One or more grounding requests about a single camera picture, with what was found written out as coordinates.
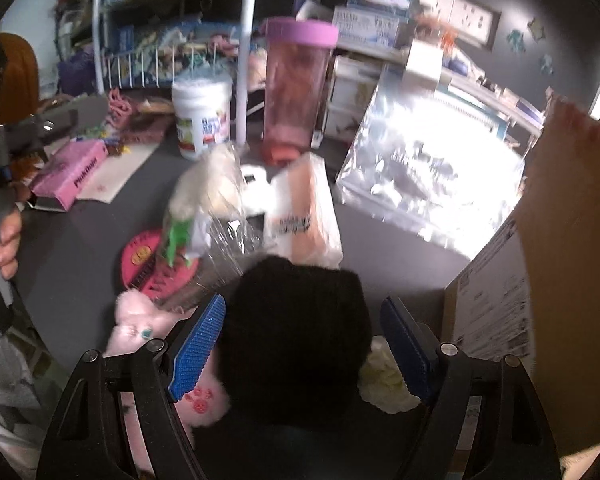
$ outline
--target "purple lid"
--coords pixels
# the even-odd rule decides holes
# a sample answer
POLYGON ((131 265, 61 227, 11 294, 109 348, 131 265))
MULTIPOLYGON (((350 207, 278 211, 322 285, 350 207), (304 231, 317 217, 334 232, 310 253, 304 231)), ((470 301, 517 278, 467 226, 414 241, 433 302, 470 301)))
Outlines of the purple lid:
POLYGON ((328 22, 295 18, 269 18, 264 23, 268 42, 285 41, 334 48, 338 42, 338 27, 328 22))

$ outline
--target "blue gripper pad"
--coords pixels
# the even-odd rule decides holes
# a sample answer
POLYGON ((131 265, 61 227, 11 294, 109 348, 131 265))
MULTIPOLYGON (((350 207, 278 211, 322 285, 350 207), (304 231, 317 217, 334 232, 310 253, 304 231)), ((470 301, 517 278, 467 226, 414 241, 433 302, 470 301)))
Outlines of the blue gripper pad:
POLYGON ((192 317, 198 317, 198 320, 173 359, 173 375, 168 389, 174 401, 195 388, 220 335, 225 311, 224 298, 215 294, 201 314, 193 314, 192 317))
POLYGON ((425 405, 431 405, 438 394, 438 342, 435 336, 427 326, 424 328, 428 333, 423 332, 395 296, 382 302, 380 325, 409 391, 420 397, 425 405))

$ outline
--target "white jar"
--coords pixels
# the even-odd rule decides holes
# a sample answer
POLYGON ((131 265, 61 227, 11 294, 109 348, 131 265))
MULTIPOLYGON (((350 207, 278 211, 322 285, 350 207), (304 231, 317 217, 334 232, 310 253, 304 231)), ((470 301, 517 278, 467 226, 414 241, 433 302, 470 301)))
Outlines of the white jar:
POLYGON ((210 146, 229 139, 231 88, 226 72, 173 82, 171 100, 183 157, 195 160, 210 146))

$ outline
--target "sticker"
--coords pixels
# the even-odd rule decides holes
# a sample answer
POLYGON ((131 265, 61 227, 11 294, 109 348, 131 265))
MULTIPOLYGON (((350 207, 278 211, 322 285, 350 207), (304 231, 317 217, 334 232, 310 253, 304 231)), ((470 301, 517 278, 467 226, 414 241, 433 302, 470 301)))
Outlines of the sticker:
POLYGON ((140 265, 144 263, 149 256, 152 254, 151 247, 148 245, 141 246, 136 253, 131 257, 131 263, 134 265, 140 265))
POLYGON ((525 35, 516 28, 507 35, 507 43, 509 43, 511 51, 516 54, 526 52, 525 35))
POLYGON ((202 126, 203 144, 220 144, 228 139, 229 130, 226 127, 226 113, 224 110, 217 110, 216 114, 210 117, 200 119, 202 126))
POLYGON ((548 54, 544 54, 544 56, 540 58, 540 72, 545 75, 554 73, 554 60, 548 54))
POLYGON ((191 119, 176 120, 176 129, 178 130, 178 146, 183 150, 196 151, 193 143, 193 121, 191 119))
POLYGON ((544 40, 544 38, 546 38, 544 35, 544 27, 537 18, 534 18, 528 22, 526 27, 531 32, 531 37, 534 38, 535 41, 544 40))

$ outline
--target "fabric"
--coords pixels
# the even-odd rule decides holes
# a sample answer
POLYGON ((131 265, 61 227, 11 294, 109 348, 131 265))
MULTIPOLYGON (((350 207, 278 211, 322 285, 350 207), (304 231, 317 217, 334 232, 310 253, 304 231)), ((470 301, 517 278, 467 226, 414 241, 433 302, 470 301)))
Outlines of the fabric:
POLYGON ((355 273, 270 256, 227 303, 220 378, 232 405, 264 423, 320 427, 355 398, 371 335, 355 273))
POLYGON ((391 349, 381 335, 371 341, 371 352, 360 368, 358 391, 362 400, 392 415, 408 412, 420 403, 418 397, 409 393, 391 349))
POLYGON ((6 336, 0 338, 0 451, 25 480, 36 476, 50 415, 36 391, 24 355, 6 336))

